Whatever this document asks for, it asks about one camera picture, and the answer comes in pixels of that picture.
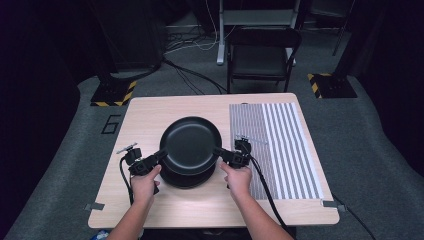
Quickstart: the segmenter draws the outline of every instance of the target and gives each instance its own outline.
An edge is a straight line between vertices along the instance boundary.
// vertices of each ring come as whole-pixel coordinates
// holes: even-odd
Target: human hand
[[[225,162],[221,162],[219,167],[227,173],[224,179],[228,183],[233,199],[250,196],[249,186],[252,180],[252,170],[249,167],[234,169]]]
[[[131,186],[134,193],[134,203],[138,201],[153,203],[154,186],[159,186],[160,182],[155,181],[155,177],[162,169],[161,165],[156,165],[149,174],[145,176],[134,176],[131,178]]]

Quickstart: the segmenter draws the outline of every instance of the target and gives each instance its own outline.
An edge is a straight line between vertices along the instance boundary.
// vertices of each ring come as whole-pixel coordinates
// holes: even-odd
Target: frying pan
[[[201,117],[185,117],[172,123],[163,133],[160,149],[168,155],[161,160],[162,178],[170,185],[195,187],[212,175],[222,146],[221,134],[213,123]]]

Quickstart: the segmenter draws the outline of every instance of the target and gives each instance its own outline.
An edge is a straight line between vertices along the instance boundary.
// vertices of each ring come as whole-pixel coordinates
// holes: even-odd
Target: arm
[[[230,187],[231,197],[240,209],[252,239],[292,239],[250,195],[249,185],[252,179],[250,168],[233,169],[224,162],[220,163],[220,167],[227,173],[225,181]]]
[[[161,166],[156,166],[146,176],[134,176],[131,178],[131,185],[134,191],[134,203],[119,221],[118,225],[107,237],[108,240],[138,238],[146,221],[147,214],[153,204],[153,184],[159,185],[155,177],[159,174]]]

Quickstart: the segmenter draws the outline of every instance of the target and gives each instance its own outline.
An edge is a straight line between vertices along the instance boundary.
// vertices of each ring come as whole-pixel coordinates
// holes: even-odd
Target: gray carpet
[[[416,174],[382,132],[378,114],[358,81],[349,77],[358,94],[355,99],[316,99],[308,73],[332,72],[336,37],[302,32],[303,43],[293,69],[289,92],[302,107],[330,189],[371,229],[377,239],[422,239],[424,236],[424,178]],[[166,54],[175,64],[208,76],[225,86],[226,67],[217,66],[217,45]],[[122,73],[128,76],[134,73]],[[218,94],[210,83],[187,75],[205,94]],[[127,107],[90,107],[98,86],[96,78],[79,85],[78,112],[25,209],[6,239],[90,239],[90,213],[100,187],[116,134],[101,134],[110,115],[120,123]],[[274,84],[236,82],[235,93],[278,92]],[[194,95],[175,69],[163,65],[137,82],[133,97]],[[371,239],[348,212],[340,212],[334,226],[298,227],[298,239]]]

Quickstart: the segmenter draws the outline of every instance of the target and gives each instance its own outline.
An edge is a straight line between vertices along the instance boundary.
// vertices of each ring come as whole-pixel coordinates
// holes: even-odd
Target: chair
[[[227,92],[234,79],[285,80],[287,92],[294,56],[302,37],[292,29],[241,27],[227,37]],[[293,51],[290,56],[286,48]]]
[[[337,50],[342,40],[343,33],[349,20],[350,13],[352,12],[355,0],[311,0],[309,7],[309,14],[316,19],[331,22],[339,27],[338,39],[336,47],[333,51],[333,56],[336,55]]]

